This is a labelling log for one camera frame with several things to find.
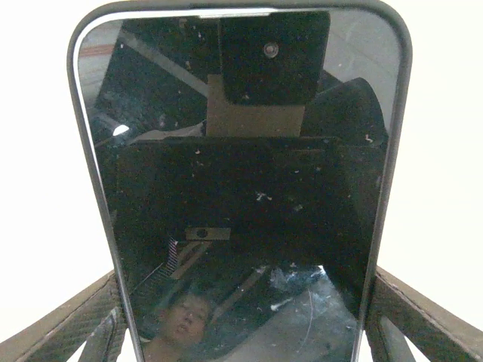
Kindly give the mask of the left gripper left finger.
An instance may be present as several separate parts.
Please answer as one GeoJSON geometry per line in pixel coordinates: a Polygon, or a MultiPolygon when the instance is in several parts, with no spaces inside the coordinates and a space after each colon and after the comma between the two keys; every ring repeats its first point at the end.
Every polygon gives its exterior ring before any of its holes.
{"type": "Polygon", "coordinates": [[[1,342],[0,362],[67,362],[104,321],[106,343],[92,361],[117,362],[128,325],[113,271],[1,342]]]}

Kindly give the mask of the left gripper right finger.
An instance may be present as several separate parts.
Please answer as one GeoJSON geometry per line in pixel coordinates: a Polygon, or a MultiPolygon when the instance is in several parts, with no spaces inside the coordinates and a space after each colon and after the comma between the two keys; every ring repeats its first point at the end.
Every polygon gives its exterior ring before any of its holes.
{"type": "Polygon", "coordinates": [[[373,362],[483,362],[483,331],[377,266],[370,278],[365,332],[373,362]]]}

